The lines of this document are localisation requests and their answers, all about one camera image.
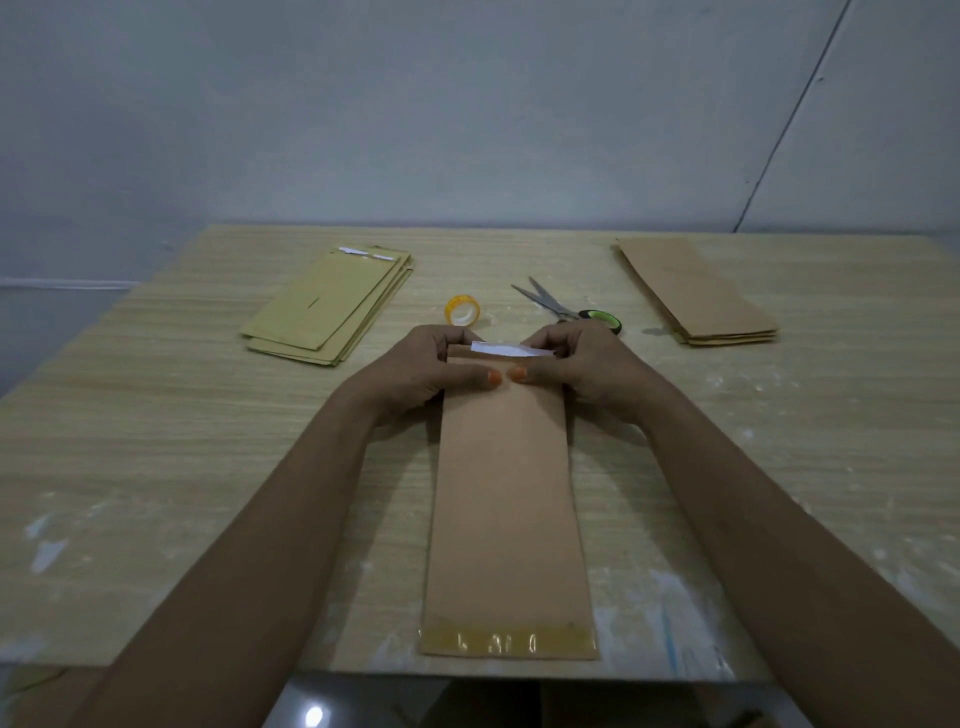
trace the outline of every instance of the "person's right hand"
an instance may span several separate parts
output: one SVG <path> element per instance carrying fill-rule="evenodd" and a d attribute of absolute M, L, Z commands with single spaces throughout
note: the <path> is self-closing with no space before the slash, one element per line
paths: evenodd
<path fill-rule="evenodd" d="M 507 372 L 523 384 L 568 384 L 582 397 L 622 420 L 636 419 L 660 377 L 604 324 L 591 319 L 543 327 L 523 342 L 559 358 L 531 356 Z"/>

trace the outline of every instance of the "wooden table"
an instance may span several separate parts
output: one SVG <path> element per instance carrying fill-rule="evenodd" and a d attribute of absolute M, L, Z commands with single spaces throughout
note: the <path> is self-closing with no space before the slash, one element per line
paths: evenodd
<path fill-rule="evenodd" d="M 517 341 L 553 320 L 528 274 L 603 307 L 804 509 L 960 640 L 960 274 L 918 237 L 697 234 L 780 322 L 772 345 L 693 350 L 612 255 L 616 232 L 217 226 L 0 404 L 0 662 L 107 664 L 247 501 L 329 392 L 471 293 Z M 248 352 L 237 329 L 334 244 L 417 271 L 353 356 Z M 573 487 L 602 659 L 423 657 L 416 642 L 439 413 L 370 446 L 303 668 L 768 677 L 640 434 L 579 406 Z"/>

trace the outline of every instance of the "person's left arm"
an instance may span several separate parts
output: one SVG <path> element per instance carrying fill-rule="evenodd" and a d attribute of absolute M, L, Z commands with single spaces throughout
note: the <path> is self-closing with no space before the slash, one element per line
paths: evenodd
<path fill-rule="evenodd" d="M 465 328 L 417 327 L 345 381 L 263 486 L 156 609 L 71 728 L 258 728 L 324 604 L 373 428 L 500 373 L 446 364 Z"/>

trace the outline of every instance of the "forearm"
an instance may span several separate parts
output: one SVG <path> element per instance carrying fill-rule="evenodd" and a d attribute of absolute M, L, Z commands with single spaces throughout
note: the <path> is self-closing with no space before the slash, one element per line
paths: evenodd
<path fill-rule="evenodd" d="M 262 724 L 323 606 L 373 425 L 331 397 L 72 728 Z"/>
<path fill-rule="evenodd" d="M 650 383 L 635 421 L 734 609 L 814 724 L 952 725 L 960 652 L 682 393 Z"/>

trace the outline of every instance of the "adhesive tape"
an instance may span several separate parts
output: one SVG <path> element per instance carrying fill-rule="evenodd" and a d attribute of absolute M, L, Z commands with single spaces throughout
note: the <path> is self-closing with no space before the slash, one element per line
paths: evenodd
<path fill-rule="evenodd" d="M 480 304 L 472 296 L 466 294 L 454 296 L 446 302 L 444 309 L 446 322 L 454 327 L 468 327 L 480 318 Z"/>

